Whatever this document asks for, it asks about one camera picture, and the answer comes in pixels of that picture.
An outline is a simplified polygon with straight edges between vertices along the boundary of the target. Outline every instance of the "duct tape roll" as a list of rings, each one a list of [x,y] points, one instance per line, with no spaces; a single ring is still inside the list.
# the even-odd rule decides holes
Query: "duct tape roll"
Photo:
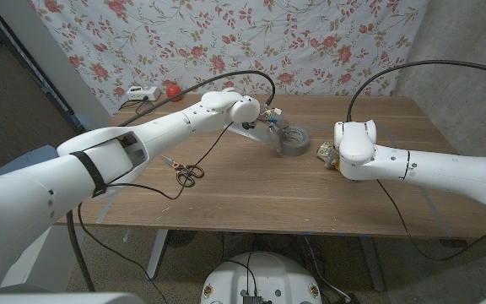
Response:
[[[278,130],[278,138],[280,153],[287,156],[303,155],[309,149],[311,143],[311,136],[306,130],[295,126]]]

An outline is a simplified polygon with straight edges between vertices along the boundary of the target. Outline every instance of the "white robotic arm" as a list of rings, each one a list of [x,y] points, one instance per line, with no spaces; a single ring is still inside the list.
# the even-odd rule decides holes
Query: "white robotic arm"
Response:
[[[69,210],[86,198],[123,189],[95,185],[86,163],[105,185],[133,182],[156,155],[194,133],[220,130],[227,119],[254,122],[259,114],[254,98],[229,90],[208,92],[197,104],[153,121],[71,138],[57,148],[60,157],[0,176],[0,283],[25,248]],[[81,160],[71,155],[75,151],[83,151]]]
[[[337,168],[351,180],[405,181],[458,193],[486,205],[486,157],[394,149],[375,143],[373,121],[337,122]]]

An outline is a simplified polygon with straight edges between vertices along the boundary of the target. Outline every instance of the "floral backdrop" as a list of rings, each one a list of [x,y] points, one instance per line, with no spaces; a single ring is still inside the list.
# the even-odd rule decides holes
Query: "floral backdrop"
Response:
[[[351,95],[404,62],[428,0],[28,0],[85,83],[114,114],[131,85],[185,88],[236,70],[279,94]],[[366,95],[389,95],[390,73]],[[258,75],[220,79],[266,94]]]

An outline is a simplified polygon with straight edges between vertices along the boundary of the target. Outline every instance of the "red ball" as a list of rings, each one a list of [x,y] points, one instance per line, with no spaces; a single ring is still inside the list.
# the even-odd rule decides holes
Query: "red ball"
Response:
[[[180,93],[181,93],[181,89],[176,84],[173,84],[166,89],[166,94],[168,95],[169,98],[173,95],[177,95],[177,94],[180,94]],[[179,96],[179,97],[173,99],[172,101],[179,101],[181,99],[183,99],[183,96]]]

